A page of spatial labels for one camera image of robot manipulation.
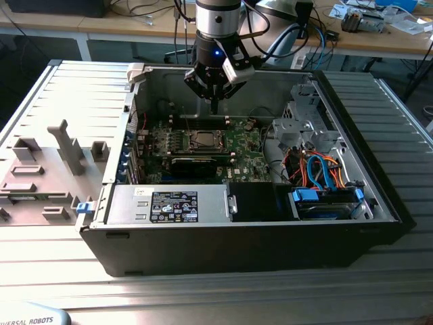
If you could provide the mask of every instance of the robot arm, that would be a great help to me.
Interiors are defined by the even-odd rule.
[[[279,56],[272,53],[281,53],[283,50],[289,52],[292,48],[299,30],[305,30],[304,26],[308,22],[309,13],[303,27],[299,24],[298,2],[296,0],[286,0],[282,4],[274,1],[277,8],[269,7],[275,5],[265,1],[259,3],[262,12],[251,8],[248,4],[245,6],[251,10],[251,17],[247,16],[248,24],[244,22],[243,33],[238,35],[240,27],[241,0],[197,0],[196,1],[196,46],[197,60],[192,70],[186,73],[185,82],[200,98],[210,102],[210,111],[216,114],[218,111],[218,102],[225,98],[230,98],[238,91],[246,81],[251,79],[254,71],[260,68],[264,61],[271,58],[285,58],[288,55]],[[252,32],[251,21],[256,24]],[[261,37],[271,27],[272,20],[273,30],[266,36]],[[254,47],[250,51],[246,50],[245,44],[251,43]],[[265,59],[260,57],[263,51],[257,43],[265,48],[269,47],[270,54]]]
[[[237,34],[241,0],[197,0],[197,61],[185,75],[185,82],[211,104],[230,98],[254,74],[262,61],[250,57]]]

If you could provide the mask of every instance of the blue box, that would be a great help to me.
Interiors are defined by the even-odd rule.
[[[412,12],[417,5],[417,0],[376,0],[376,5],[397,5],[408,12]]]

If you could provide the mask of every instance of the red cable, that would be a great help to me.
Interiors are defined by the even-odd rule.
[[[143,123],[143,128],[141,129],[142,131],[146,127],[146,122],[147,122],[147,115],[146,115],[146,113],[144,113],[144,123]]]

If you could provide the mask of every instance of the metal table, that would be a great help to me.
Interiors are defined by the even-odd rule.
[[[97,95],[87,112],[108,112],[102,98],[116,89],[126,94],[126,69],[100,62],[49,66],[1,133],[0,158],[8,151],[5,139],[48,89]],[[47,109],[38,107],[42,114]],[[58,106],[56,114],[67,112]],[[5,168],[7,159],[0,163]],[[107,275],[73,225],[0,227],[0,299],[65,309],[77,325],[408,324],[433,310],[432,212],[420,209],[414,219],[410,234],[347,269],[131,278]]]

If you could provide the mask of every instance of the side panel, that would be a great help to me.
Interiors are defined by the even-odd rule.
[[[81,236],[111,276],[148,276],[346,267],[401,234],[395,223],[383,223],[82,230]]]

